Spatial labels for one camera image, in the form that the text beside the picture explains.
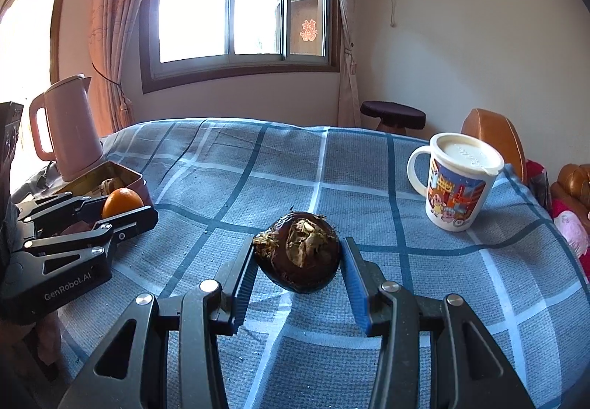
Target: white wall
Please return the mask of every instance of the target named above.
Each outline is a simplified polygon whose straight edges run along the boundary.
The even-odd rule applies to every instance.
[[[125,54],[122,84],[137,119],[222,116],[298,126],[336,125],[338,73],[268,73],[185,84],[142,94],[139,31]]]
[[[92,69],[88,50],[91,0],[64,0],[60,22],[60,77]],[[295,125],[335,125],[337,73],[261,74],[187,84],[144,95],[138,29],[125,53],[122,86],[138,121],[188,116],[275,120]],[[90,90],[90,99],[95,97]]]
[[[506,115],[529,159],[590,161],[590,13],[581,0],[358,0],[359,99],[427,114],[415,134],[459,131],[471,108]],[[377,120],[364,118],[366,126]]]

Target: mug handle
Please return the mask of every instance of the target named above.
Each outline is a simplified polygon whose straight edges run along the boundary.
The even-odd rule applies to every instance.
[[[414,187],[414,189],[421,194],[422,196],[424,196],[426,198],[426,195],[428,194],[428,190],[426,189],[426,186],[424,186],[420,180],[418,179],[418,177],[416,176],[416,158],[418,158],[418,155],[424,155],[424,154],[430,154],[430,146],[423,146],[423,147],[419,147],[417,150],[414,150],[414,152],[410,155],[409,160],[408,160],[408,179],[410,184]]]
[[[55,154],[43,151],[41,145],[41,137],[39,136],[39,124],[37,123],[37,111],[41,108],[45,109],[45,93],[41,93],[29,106],[29,123],[31,125],[31,136],[33,137],[33,145],[35,146],[35,153],[42,161],[55,161]]]

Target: white mug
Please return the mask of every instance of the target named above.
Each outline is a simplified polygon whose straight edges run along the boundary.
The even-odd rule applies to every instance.
[[[416,176],[416,157],[430,154],[428,187]],[[408,179],[426,198],[426,216],[439,228],[465,231],[482,209],[504,159],[489,144],[461,133],[439,133],[408,160]]]

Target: window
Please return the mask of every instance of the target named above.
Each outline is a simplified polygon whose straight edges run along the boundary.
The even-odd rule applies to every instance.
[[[18,143],[10,173],[10,191],[47,166],[37,157],[29,123],[33,98],[51,86],[49,29],[54,0],[14,0],[0,21],[0,101],[24,105]],[[38,115],[41,145],[51,150],[45,116]]]
[[[145,93],[219,77],[338,71],[337,0],[143,0]]]

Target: mug lid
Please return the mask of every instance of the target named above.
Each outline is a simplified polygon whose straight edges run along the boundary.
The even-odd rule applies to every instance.
[[[439,133],[430,139],[431,146],[445,162],[465,171],[497,175],[504,167],[504,158],[488,143],[461,133]]]

